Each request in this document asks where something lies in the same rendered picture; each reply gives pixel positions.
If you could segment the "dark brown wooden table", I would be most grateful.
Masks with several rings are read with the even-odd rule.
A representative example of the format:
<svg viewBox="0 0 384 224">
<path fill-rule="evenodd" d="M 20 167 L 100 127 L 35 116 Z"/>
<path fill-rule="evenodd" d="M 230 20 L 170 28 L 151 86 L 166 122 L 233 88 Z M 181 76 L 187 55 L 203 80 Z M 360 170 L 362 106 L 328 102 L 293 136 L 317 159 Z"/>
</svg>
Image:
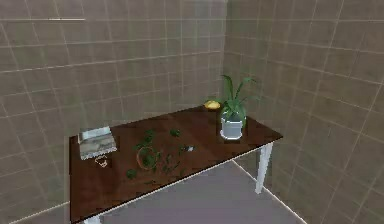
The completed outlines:
<svg viewBox="0 0 384 224">
<path fill-rule="evenodd" d="M 137 165 L 134 146 L 149 129 L 155 130 L 153 147 L 163 152 L 162 159 L 171 153 L 172 165 L 181 161 L 169 174 L 161 170 L 163 164 L 158 165 L 155 173 L 143 171 Z M 180 130 L 180 137 L 172 137 L 171 129 Z M 223 139 L 220 129 L 220 113 L 202 106 L 113 126 L 117 150 L 107 155 L 105 168 L 93 159 L 82 160 L 78 138 L 71 137 L 70 224 L 79 224 L 258 149 L 270 151 L 272 144 L 282 138 L 280 133 L 250 117 L 239 140 Z M 178 147 L 184 144 L 195 149 L 178 157 Z M 137 169 L 137 177 L 128 179 L 128 169 Z"/>
</svg>

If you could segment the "green plant in white pot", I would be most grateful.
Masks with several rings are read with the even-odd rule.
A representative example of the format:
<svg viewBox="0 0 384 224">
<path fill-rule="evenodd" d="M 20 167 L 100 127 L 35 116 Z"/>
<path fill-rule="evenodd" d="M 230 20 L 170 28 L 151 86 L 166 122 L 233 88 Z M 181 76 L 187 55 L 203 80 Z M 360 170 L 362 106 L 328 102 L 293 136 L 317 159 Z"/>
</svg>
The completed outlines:
<svg viewBox="0 0 384 224">
<path fill-rule="evenodd" d="M 245 77 L 237 88 L 234 88 L 230 76 L 224 75 L 224 98 L 220 101 L 221 130 L 220 135 L 225 140 L 239 140 L 242 137 L 243 128 L 246 126 L 247 114 L 244 103 L 249 96 L 240 98 L 240 92 L 246 83 L 254 82 L 251 77 Z"/>
</svg>

